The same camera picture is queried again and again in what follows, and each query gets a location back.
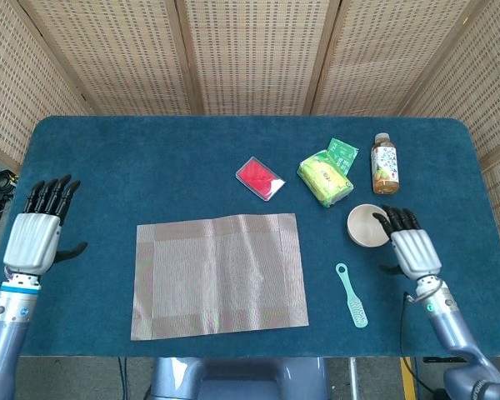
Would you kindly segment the teal table cloth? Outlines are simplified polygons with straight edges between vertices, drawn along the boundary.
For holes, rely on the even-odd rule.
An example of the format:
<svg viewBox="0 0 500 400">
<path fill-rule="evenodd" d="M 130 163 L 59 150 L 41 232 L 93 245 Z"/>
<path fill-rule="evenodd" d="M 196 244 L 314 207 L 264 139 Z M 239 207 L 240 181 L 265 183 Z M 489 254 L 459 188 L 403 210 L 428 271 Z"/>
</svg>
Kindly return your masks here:
<svg viewBox="0 0 500 400">
<path fill-rule="evenodd" d="M 399 189 L 373 192 L 371 149 L 387 133 Z M 353 191 L 323 207 L 298 176 L 300 162 L 332 138 L 358 149 Z M 286 183 L 268 201 L 236 171 L 255 157 Z M 426 313 L 403 307 L 414 289 L 382 273 L 389 246 L 364 249 L 345 227 L 361 203 L 412 210 L 427 230 L 467 325 L 500 355 L 500 237 L 464 124 L 400 117 L 48 117 L 35 128 L 11 213 L 34 183 L 69 174 L 81 182 L 59 243 L 87 243 L 42 278 L 27 356 L 436 356 Z M 159 341 L 131 340 L 136 228 L 243 213 L 294 213 L 307 297 L 307 327 Z M 347 265 L 368 319 L 353 324 L 338 263 Z"/>
</svg>

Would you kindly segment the red ink pad box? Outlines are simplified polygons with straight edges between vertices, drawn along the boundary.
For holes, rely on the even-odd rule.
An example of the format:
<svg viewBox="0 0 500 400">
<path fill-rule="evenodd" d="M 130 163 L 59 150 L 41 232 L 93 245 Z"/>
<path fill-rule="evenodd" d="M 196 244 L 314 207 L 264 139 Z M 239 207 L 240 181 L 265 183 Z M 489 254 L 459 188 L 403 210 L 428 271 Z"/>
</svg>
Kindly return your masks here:
<svg viewBox="0 0 500 400">
<path fill-rule="evenodd" d="M 236 171 L 235 177 L 264 202 L 268 202 L 286 183 L 256 157 L 250 157 Z"/>
</svg>

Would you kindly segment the cream ceramic bowl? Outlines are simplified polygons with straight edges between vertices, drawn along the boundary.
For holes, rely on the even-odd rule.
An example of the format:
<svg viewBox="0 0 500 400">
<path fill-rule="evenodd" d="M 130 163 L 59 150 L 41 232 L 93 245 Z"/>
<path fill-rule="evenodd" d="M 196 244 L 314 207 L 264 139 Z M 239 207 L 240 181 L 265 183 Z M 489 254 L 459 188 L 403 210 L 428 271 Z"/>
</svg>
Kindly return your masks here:
<svg viewBox="0 0 500 400">
<path fill-rule="evenodd" d="M 372 204 L 360 204 L 352 209 L 347 217 L 347 233 L 359 246 L 377 248 L 389 241 L 380 222 L 374 213 L 388 219 L 384 210 Z"/>
</svg>

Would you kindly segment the grey metal table leg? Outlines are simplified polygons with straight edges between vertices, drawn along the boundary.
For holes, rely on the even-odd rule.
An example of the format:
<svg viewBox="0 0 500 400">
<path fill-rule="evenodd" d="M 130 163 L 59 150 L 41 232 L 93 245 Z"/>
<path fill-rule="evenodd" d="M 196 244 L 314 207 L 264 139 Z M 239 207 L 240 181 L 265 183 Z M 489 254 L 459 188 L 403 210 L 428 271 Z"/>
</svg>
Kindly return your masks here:
<svg viewBox="0 0 500 400">
<path fill-rule="evenodd" d="M 350 377 L 350 393 L 352 400 L 358 400 L 358 374 L 357 374 L 357 360 L 355 357 L 348 359 L 349 377 Z"/>
</svg>

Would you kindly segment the mint green brush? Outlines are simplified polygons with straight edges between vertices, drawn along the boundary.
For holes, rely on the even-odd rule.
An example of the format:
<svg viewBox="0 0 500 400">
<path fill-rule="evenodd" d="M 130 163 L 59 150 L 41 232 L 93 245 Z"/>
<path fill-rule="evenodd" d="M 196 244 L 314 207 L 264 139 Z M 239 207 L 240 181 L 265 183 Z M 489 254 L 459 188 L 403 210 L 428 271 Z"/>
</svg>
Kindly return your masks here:
<svg viewBox="0 0 500 400">
<path fill-rule="evenodd" d="M 347 296 L 347 308 L 354 326 L 356 328 L 365 328 L 368 325 L 368 317 L 365 313 L 363 302 L 353 290 L 347 265 L 340 262 L 336 265 L 335 270 L 344 287 Z"/>
</svg>

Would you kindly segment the woven grey-brown placemat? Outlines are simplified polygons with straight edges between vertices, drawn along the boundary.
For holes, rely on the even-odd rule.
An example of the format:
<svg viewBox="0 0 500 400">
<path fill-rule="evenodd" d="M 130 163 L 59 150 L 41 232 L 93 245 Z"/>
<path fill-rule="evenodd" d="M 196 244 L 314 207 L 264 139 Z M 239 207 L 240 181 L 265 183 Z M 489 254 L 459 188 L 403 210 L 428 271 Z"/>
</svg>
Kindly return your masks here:
<svg viewBox="0 0 500 400">
<path fill-rule="evenodd" d="M 137 226 L 133 341 L 308 324 L 294 214 Z"/>
</svg>

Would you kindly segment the woven bamboo screen panel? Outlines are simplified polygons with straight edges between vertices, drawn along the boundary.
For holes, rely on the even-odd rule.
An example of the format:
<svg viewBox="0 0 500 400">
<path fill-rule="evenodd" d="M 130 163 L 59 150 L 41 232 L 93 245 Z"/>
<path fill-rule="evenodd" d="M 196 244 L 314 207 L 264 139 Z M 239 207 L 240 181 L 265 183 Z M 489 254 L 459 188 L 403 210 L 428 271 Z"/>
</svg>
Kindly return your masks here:
<svg viewBox="0 0 500 400">
<path fill-rule="evenodd" d="M 92 109 L 19 0 L 0 0 L 0 163 L 18 172 L 38 123 Z"/>
<path fill-rule="evenodd" d="M 404 112 L 467 125 L 500 232 L 500 0 L 479 7 Z"/>
<path fill-rule="evenodd" d="M 339 0 L 310 114 L 398 114 L 473 1 Z"/>
<path fill-rule="evenodd" d="M 204 112 L 184 0 L 17 0 L 101 115 Z"/>
<path fill-rule="evenodd" d="M 193 114 L 310 115 L 342 0 L 164 0 Z"/>
</svg>

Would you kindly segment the yellow floor tape strip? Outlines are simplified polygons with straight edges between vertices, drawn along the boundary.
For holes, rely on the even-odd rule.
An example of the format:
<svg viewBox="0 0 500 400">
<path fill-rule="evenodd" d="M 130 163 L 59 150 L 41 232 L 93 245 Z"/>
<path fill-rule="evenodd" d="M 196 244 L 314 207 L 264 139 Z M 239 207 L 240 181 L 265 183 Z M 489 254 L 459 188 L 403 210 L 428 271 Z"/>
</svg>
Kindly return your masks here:
<svg viewBox="0 0 500 400">
<path fill-rule="evenodd" d="M 402 374 L 402 388 L 405 400 L 417 400 L 416 384 L 413 375 L 409 371 L 410 359 L 408 357 L 400 358 L 400 368 Z"/>
</svg>

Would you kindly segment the yellow-green snack pack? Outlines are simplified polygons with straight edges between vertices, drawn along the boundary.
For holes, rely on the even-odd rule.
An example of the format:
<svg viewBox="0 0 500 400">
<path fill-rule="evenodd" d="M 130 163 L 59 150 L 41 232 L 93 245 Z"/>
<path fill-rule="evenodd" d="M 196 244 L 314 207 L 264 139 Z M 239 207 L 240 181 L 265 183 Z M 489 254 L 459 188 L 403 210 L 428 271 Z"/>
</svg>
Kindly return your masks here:
<svg viewBox="0 0 500 400">
<path fill-rule="evenodd" d="M 330 208 L 354 189 L 351 181 L 338 168 L 326 150 L 317 152 L 300 162 L 297 175 L 325 208 Z"/>
</svg>

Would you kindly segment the left silver-black robot hand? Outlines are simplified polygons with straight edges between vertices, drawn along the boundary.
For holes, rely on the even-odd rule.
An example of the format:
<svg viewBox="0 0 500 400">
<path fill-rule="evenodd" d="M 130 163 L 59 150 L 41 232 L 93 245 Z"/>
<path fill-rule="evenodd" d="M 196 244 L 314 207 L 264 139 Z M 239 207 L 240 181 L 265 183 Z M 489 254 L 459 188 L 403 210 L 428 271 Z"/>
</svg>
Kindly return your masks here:
<svg viewBox="0 0 500 400">
<path fill-rule="evenodd" d="M 71 250 L 58 249 L 73 196 L 81 185 L 71 178 L 68 174 L 32 186 L 7 241 L 3 263 L 8 280 L 20 275 L 40 277 L 54 264 L 76 258 L 87 248 L 86 242 L 80 242 Z"/>
</svg>

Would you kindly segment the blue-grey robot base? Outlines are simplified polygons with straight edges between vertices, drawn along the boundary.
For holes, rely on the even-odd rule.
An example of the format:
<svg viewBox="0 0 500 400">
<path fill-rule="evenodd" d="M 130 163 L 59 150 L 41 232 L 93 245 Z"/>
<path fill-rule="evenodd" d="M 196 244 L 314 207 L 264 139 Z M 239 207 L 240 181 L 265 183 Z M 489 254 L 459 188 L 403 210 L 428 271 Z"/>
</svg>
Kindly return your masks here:
<svg viewBox="0 0 500 400">
<path fill-rule="evenodd" d="M 157 357 L 143 400 L 330 400 L 321 357 Z"/>
</svg>

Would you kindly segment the green sachet packet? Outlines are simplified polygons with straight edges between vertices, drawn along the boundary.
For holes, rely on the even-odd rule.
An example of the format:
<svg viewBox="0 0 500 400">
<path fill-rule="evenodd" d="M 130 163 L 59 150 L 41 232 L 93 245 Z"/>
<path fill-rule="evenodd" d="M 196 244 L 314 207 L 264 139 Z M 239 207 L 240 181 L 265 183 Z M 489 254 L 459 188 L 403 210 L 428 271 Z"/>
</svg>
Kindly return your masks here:
<svg viewBox="0 0 500 400">
<path fill-rule="evenodd" d="M 358 149 L 333 137 L 328 144 L 327 153 L 338 170 L 347 175 L 358 155 Z"/>
</svg>

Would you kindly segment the tea drink bottle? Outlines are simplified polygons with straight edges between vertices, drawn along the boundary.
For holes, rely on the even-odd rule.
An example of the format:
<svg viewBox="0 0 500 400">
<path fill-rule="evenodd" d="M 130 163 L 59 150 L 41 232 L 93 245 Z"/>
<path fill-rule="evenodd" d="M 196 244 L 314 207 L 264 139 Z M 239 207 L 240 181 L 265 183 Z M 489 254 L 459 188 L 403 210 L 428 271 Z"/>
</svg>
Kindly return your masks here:
<svg viewBox="0 0 500 400">
<path fill-rule="evenodd" d="M 376 194 L 394 194 L 399 189 L 398 155 L 386 132 L 378 133 L 371 149 L 372 190 Z"/>
</svg>

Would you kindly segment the right silver-black robot hand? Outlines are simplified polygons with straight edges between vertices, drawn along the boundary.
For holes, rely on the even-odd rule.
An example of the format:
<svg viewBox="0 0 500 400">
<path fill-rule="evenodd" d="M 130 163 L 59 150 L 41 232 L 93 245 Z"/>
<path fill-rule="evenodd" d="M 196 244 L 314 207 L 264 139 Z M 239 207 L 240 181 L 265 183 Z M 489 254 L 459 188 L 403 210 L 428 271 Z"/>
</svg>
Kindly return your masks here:
<svg viewBox="0 0 500 400">
<path fill-rule="evenodd" d="M 387 275 L 404 275 L 412 280 L 438 275 L 442 263 L 415 214 L 406 208 L 387 205 L 382 209 L 386 216 L 373 212 L 372 217 L 379 222 L 392 244 L 397 265 L 379 265 L 378 268 Z"/>
</svg>

